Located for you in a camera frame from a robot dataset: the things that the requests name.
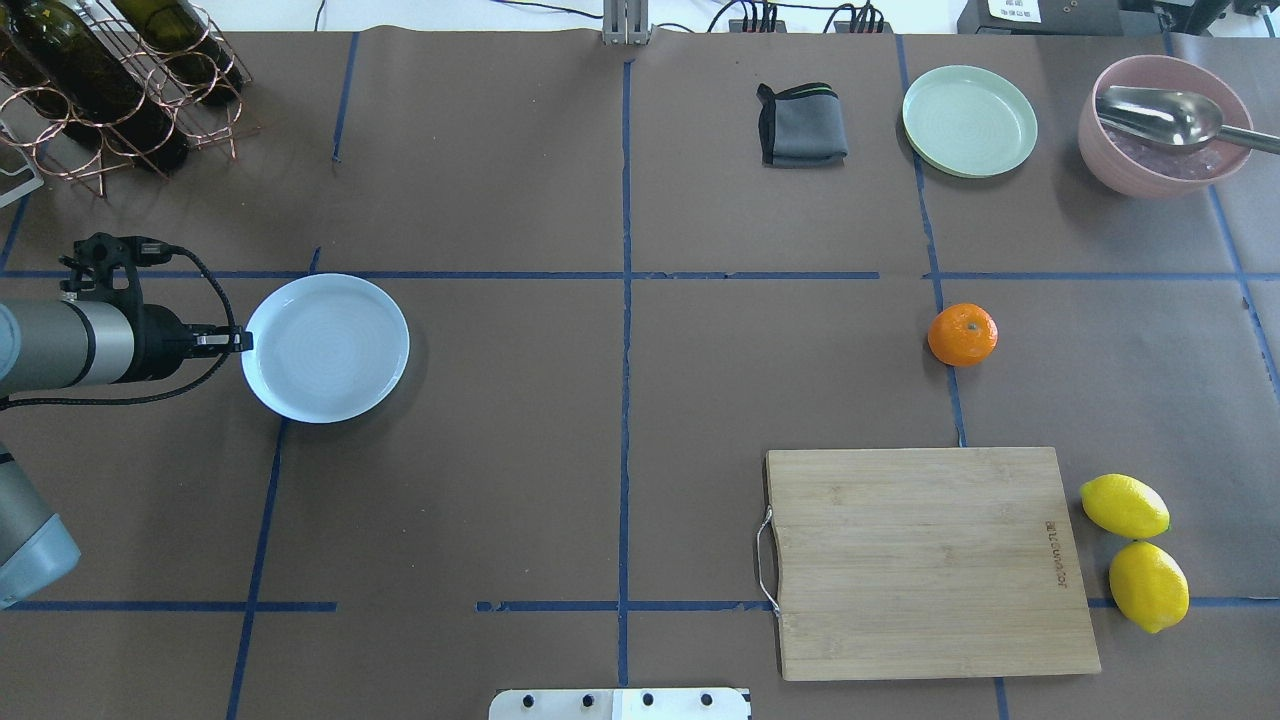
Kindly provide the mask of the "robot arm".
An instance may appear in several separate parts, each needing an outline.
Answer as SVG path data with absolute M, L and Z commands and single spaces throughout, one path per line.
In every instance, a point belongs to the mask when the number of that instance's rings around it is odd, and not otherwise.
M 3 398 L 161 380 L 186 361 L 253 347 L 250 331 L 187 324 L 143 304 L 125 310 L 104 301 L 5 300 L 1 309 Z M 1 456 L 1 602 L 27 600 L 68 574 L 81 550 L 60 515 L 35 488 L 9 448 Z

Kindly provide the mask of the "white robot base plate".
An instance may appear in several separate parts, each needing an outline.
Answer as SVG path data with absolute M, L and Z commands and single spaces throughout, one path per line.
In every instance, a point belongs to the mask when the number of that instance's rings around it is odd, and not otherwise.
M 508 689 L 489 719 L 751 719 L 750 691 L 731 687 Z

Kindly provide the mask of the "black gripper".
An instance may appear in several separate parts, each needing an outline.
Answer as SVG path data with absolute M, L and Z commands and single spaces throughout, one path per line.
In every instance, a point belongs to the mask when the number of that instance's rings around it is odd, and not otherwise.
M 215 331 L 210 324 L 186 324 L 168 307 L 143 304 L 134 328 L 131 382 L 161 380 L 188 359 L 253 350 L 248 331 Z

